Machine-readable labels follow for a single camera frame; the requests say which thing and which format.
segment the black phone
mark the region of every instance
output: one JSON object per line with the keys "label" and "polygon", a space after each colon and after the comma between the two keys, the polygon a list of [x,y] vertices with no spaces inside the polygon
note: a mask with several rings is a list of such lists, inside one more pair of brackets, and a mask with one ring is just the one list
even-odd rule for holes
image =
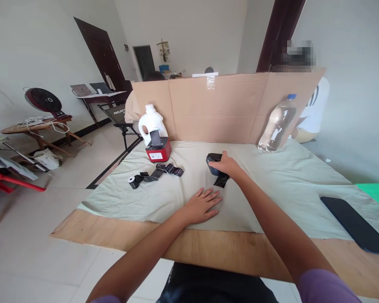
{"label": "black phone", "polygon": [[379,233],[347,201],[320,197],[320,200],[364,251],[379,255]]}

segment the red chair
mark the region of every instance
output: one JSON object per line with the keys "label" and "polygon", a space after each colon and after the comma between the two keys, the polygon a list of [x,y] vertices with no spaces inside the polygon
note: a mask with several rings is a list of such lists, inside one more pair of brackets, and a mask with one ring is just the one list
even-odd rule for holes
{"label": "red chair", "polygon": [[0,189],[2,191],[4,191],[4,192],[8,193],[8,194],[11,193],[11,192],[13,192],[14,189],[12,189],[11,187],[5,185],[2,181],[7,181],[7,182],[10,182],[10,183],[18,184],[18,185],[21,185],[21,186],[24,186],[24,187],[35,189],[36,191],[45,191],[46,190],[45,188],[42,188],[42,187],[39,187],[39,186],[30,184],[30,183],[27,183],[27,182],[24,182],[24,181],[21,181],[21,180],[10,178],[10,177],[2,175],[0,173]]}

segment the cardboard box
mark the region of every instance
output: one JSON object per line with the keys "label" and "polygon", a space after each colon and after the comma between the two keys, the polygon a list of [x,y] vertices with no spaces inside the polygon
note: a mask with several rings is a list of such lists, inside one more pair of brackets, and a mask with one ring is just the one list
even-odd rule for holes
{"label": "cardboard box", "polygon": [[[257,144],[272,110],[290,93],[297,95],[300,117],[324,72],[232,74],[132,86],[141,113],[153,104],[172,141]],[[285,138],[296,123],[294,119]]]}

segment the wooden door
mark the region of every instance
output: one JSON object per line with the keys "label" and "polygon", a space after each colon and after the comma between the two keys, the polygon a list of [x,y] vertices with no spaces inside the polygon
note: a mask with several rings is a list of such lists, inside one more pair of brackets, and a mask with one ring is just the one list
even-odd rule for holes
{"label": "wooden door", "polygon": [[281,61],[281,54],[292,39],[305,0],[275,0],[265,34],[257,72],[267,72]]}
{"label": "wooden door", "polygon": [[134,46],[133,51],[135,52],[136,60],[138,61],[140,75],[142,76],[142,80],[144,80],[147,73],[156,71],[152,50],[150,49],[150,45],[144,45]]}
{"label": "wooden door", "polygon": [[125,78],[108,33],[103,29],[95,27],[75,17],[77,26],[83,35],[94,61],[100,70],[104,82],[108,85],[106,75],[111,77],[116,91],[126,90],[124,87]]}

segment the hand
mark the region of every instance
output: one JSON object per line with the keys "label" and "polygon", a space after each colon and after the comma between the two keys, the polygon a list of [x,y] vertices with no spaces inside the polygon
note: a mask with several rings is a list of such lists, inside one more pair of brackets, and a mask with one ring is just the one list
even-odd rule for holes
{"label": "hand", "polygon": [[217,197],[219,191],[213,193],[214,189],[203,192],[201,188],[180,210],[181,219],[187,225],[202,223],[216,216],[219,211],[210,210],[213,206],[222,201],[222,197]]}
{"label": "hand", "polygon": [[228,174],[233,178],[233,175],[241,171],[241,167],[237,164],[236,160],[227,155],[227,151],[223,151],[220,162],[209,162],[210,167],[216,168],[222,173]]}

